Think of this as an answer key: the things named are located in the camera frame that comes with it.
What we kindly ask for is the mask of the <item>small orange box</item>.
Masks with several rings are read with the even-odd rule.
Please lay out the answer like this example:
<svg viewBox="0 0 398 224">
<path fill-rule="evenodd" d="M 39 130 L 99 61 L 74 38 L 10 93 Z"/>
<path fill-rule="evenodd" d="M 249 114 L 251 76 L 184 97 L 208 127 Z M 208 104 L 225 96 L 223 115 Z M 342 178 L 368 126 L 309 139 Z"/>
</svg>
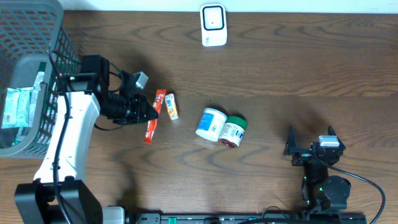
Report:
<svg viewBox="0 0 398 224">
<path fill-rule="evenodd" d="M 175 96 L 173 93 L 169 93 L 165 96 L 165 103 L 169 118 L 173 121 L 179 119 L 177 104 L 175 102 Z"/>
</svg>

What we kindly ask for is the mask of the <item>white blue label jar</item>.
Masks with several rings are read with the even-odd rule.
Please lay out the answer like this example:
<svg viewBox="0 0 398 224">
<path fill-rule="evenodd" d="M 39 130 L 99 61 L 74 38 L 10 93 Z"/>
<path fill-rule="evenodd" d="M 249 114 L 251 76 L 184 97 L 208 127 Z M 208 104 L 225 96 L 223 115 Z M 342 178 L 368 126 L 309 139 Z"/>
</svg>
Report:
<svg viewBox="0 0 398 224">
<path fill-rule="evenodd" d="M 205 108 L 195 133 L 203 139 L 217 142 L 227 118 L 228 117 L 219 110 Z"/>
</svg>

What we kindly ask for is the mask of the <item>red white snack packet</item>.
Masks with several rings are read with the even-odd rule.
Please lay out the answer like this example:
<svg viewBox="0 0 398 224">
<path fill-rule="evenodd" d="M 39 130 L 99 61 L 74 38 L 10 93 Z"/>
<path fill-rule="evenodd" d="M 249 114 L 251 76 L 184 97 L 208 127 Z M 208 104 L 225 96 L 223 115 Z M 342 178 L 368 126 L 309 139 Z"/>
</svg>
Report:
<svg viewBox="0 0 398 224">
<path fill-rule="evenodd" d="M 163 104 L 166 92 L 167 92 L 167 90 L 157 90 L 156 91 L 156 96 L 155 96 L 155 100 L 154 100 L 154 103 L 153 103 L 152 107 L 157 112 L 157 115 L 159 115 L 159 113 L 161 111 L 162 104 Z M 153 135 L 155 133 L 155 129 L 157 127 L 157 122 L 158 122 L 157 118 L 153 119 L 153 120 L 150 120 L 148 122 L 147 131 L 146 131 L 146 136 L 144 138 L 144 142 L 146 142 L 148 144 L 152 143 L 152 138 L 153 138 Z"/>
</svg>

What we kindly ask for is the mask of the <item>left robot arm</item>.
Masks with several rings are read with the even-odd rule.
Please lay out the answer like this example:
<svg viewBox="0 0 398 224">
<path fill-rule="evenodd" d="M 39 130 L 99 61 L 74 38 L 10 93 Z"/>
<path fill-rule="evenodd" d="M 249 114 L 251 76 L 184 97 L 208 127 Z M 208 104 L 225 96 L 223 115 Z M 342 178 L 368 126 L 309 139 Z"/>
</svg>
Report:
<svg viewBox="0 0 398 224">
<path fill-rule="evenodd" d="M 34 179 L 19 184 L 14 200 L 24 223 L 135 223 L 123 206 L 103 207 L 86 186 L 86 160 L 96 120 L 103 115 L 117 124 L 142 124 L 159 117 L 139 94 L 148 77 L 117 70 L 118 89 L 109 89 L 113 63 L 85 55 L 78 73 L 58 78 L 57 119 L 49 148 Z"/>
</svg>

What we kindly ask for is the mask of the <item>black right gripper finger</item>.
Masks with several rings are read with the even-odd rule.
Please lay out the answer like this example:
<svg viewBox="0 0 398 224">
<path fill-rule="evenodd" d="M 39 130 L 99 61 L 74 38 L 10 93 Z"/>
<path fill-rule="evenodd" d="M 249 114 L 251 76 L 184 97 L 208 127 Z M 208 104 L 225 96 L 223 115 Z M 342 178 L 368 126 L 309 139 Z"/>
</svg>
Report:
<svg viewBox="0 0 398 224">
<path fill-rule="evenodd" d="M 341 148 L 342 151 L 344 151 L 346 149 L 346 146 L 343 144 L 341 139 L 337 136 L 337 134 L 335 133 L 335 130 L 333 129 L 332 126 L 328 127 L 328 135 L 336 137 L 337 141 L 339 142 L 339 148 Z"/>
<path fill-rule="evenodd" d="M 297 141 L 295 137 L 295 129 L 293 126 L 290 127 L 287 142 L 284 147 L 283 155 L 293 156 L 298 152 Z"/>
</svg>

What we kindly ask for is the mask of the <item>green lid white jar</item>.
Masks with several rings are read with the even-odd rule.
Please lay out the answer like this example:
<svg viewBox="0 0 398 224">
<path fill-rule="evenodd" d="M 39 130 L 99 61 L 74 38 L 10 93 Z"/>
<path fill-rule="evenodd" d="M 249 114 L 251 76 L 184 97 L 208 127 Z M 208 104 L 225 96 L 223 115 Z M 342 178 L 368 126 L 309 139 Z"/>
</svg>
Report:
<svg viewBox="0 0 398 224">
<path fill-rule="evenodd" d="M 231 148 L 239 147 L 247 126 L 248 123 L 244 119 L 238 116 L 229 116 L 220 134 L 221 143 Z"/>
</svg>

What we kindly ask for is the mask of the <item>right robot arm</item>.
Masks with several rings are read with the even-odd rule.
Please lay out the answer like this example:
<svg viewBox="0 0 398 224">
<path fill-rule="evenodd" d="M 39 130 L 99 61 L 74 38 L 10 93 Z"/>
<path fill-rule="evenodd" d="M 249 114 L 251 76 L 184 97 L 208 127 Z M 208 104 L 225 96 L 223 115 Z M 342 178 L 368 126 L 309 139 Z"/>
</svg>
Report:
<svg viewBox="0 0 398 224">
<path fill-rule="evenodd" d="M 347 208 L 351 183 L 340 176 L 329 175 L 328 169 L 336 164 L 345 145 L 330 126 L 328 134 L 318 137 L 308 148 L 298 147 L 294 128 L 289 129 L 283 155 L 291 156 L 293 166 L 302 166 L 302 197 L 308 204 L 306 214 L 340 212 Z"/>
</svg>

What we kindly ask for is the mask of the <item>green white gloves packet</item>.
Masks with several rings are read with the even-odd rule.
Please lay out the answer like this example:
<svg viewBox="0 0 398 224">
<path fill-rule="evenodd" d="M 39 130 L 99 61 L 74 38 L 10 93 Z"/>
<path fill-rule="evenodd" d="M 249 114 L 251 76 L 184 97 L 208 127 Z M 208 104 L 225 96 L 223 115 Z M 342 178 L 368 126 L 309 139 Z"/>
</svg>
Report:
<svg viewBox="0 0 398 224">
<path fill-rule="evenodd" d="M 46 62 L 41 62 L 37 71 L 34 85 L 19 89 L 19 99 L 17 105 L 17 118 L 15 128 L 18 128 L 15 140 L 12 145 L 15 146 L 24 140 L 29 134 L 35 116 L 37 99 L 41 90 L 41 83 L 44 80 Z"/>
</svg>

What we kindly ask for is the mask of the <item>light green snack packet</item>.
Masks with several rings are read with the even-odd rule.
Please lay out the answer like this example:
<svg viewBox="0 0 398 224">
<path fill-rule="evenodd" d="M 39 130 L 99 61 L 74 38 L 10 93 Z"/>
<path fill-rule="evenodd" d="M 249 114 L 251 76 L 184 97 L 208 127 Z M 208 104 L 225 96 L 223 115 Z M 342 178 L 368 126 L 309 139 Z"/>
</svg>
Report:
<svg viewBox="0 0 398 224">
<path fill-rule="evenodd" d="M 2 129 L 27 128 L 29 124 L 30 102 L 33 87 L 8 88 L 2 119 Z"/>
</svg>

